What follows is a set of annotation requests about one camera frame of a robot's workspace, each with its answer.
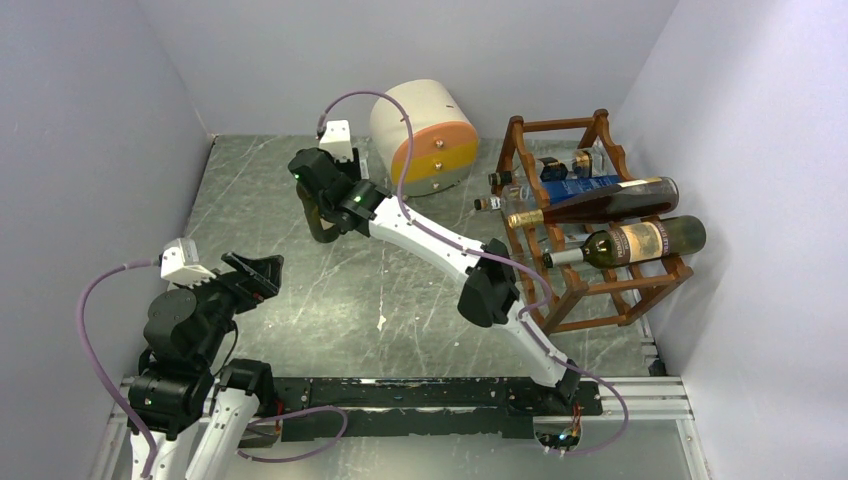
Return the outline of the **dark green wine bottle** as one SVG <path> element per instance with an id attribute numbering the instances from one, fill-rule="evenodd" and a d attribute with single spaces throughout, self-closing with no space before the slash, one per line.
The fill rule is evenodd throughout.
<path id="1" fill-rule="evenodd" d="M 335 242 L 341 236 L 338 226 L 322 217 L 319 204 L 301 183 L 296 184 L 296 193 L 312 238 L 322 244 Z"/>

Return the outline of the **gold-foil dark wine bottle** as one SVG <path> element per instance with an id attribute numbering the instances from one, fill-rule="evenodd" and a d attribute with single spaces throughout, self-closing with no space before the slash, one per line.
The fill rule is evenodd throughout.
<path id="1" fill-rule="evenodd" d="M 679 202 L 675 181 L 669 177 L 619 182 L 544 208 L 510 214 L 507 225 L 518 228 L 539 224 L 603 224 L 660 215 Z"/>

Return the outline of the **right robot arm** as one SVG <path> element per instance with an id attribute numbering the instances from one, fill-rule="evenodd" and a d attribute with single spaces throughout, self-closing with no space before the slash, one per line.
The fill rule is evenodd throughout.
<path id="1" fill-rule="evenodd" d="M 222 197 L 195 228 L 221 248 L 286 260 L 254 321 L 263 344 L 291 347 L 288 361 L 379 376 L 520 373 L 548 412 L 576 403 L 580 376 L 533 322 L 503 243 L 441 227 L 318 148 L 289 166 L 235 163 Z"/>

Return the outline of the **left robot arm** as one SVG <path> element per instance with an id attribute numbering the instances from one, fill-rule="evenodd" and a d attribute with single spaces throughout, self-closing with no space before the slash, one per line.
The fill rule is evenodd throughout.
<path id="1" fill-rule="evenodd" d="M 271 367 L 232 359 L 212 364 L 237 315 L 275 297 L 284 258 L 222 256 L 227 272 L 162 259 L 172 289 L 148 308 L 148 344 L 128 389 L 133 473 L 140 479 L 219 479 L 254 416 L 282 411 Z"/>

